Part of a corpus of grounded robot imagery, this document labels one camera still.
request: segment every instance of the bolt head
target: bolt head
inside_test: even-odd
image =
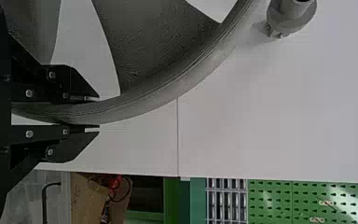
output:
[[[25,96],[28,97],[28,98],[31,98],[34,96],[34,92],[32,90],[27,90],[25,92]]]
[[[48,78],[51,78],[51,79],[56,78],[55,72],[48,72]]]
[[[34,131],[27,131],[27,132],[25,132],[25,137],[26,137],[26,138],[32,138],[32,137],[34,137]]]
[[[54,149],[53,148],[49,148],[48,149],[48,156],[52,156],[54,154]]]
[[[62,94],[62,98],[63,98],[63,99],[69,99],[69,93],[68,93],[68,92],[64,92],[64,93]]]

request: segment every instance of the black metal frame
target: black metal frame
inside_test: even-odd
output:
[[[39,162],[73,160],[97,135],[86,125],[11,125],[12,103],[83,104],[98,93],[66,65],[41,65],[7,32],[0,10],[0,214]]]

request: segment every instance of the pegboard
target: pegboard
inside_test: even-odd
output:
[[[358,184],[249,180],[248,185],[250,224],[358,224]]]
[[[292,183],[288,181],[248,181],[250,224],[291,224]]]

